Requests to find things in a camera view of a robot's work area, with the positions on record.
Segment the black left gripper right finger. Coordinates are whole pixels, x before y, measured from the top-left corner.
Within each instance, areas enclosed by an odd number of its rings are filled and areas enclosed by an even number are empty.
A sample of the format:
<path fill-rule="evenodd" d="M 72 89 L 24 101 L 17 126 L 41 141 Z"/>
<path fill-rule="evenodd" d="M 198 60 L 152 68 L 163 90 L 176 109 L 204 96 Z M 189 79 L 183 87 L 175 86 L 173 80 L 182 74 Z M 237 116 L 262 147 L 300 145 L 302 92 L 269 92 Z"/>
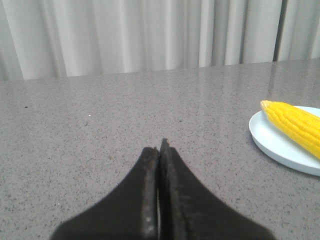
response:
<path fill-rule="evenodd" d="M 160 239 L 273 240 L 272 232 L 212 194 L 163 139 L 159 160 Z"/>

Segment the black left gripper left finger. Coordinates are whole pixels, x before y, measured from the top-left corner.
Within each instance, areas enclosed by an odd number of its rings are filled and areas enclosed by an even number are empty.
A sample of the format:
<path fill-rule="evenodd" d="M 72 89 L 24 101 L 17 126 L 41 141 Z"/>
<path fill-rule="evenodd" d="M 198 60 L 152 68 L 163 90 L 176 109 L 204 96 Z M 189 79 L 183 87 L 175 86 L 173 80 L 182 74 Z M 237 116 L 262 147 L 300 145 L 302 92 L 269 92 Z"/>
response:
<path fill-rule="evenodd" d="M 51 239 L 158 239 L 158 166 L 158 150 L 145 147 L 117 187 L 91 208 L 62 223 Z"/>

